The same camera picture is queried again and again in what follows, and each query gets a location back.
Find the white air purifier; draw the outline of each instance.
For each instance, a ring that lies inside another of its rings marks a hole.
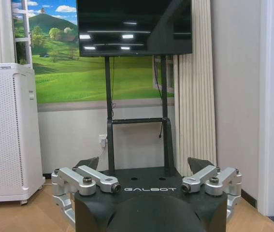
[[[34,70],[0,64],[0,202],[25,204],[44,181]]]

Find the silver robotic arm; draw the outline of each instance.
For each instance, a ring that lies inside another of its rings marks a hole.
[[[80,195],[89,196],[96,192],[98,185],[103,192],[117,193],[121,190],[116,177],[104,175],[87,166],[55,169],[52,173],[53,200],[64,217],[75,227],[75,214],[68,193],[79,191]]]
[[[234,207],[241,200],[242,174],[235,168],[219,168],[208,165],[193,176],[184,177],[182,190],[184,193],[200,191],[201,185],[205,184],[205,192],[211,196],[227,194],[227,220],[233,214]]]

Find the robot logo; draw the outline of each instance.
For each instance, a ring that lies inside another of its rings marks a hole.
[[[149,188],[149,189],[144,189],[144,188],[124,188],[124,191],[126,192],[135,192],[135,191],[139,191],[139,192],[167,192],[167,191],[172,191],[174,192],[176,190],[176,188]]]

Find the blue sky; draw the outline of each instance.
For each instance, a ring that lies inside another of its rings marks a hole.
[[[21,0],[12,0],[14,8],[21,9]],[[29,17],[40,14],[44,8],[48,15],[77,24],[76,0],[27,0]]]

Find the wooden floor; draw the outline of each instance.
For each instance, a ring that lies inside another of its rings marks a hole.
[[[29,203],[0,203],[0,232],[73,232],[52,200],[52,186],[36,192]],[[236,206],[228,232],[274,232],[274,222],[259,214],[245,200]]]

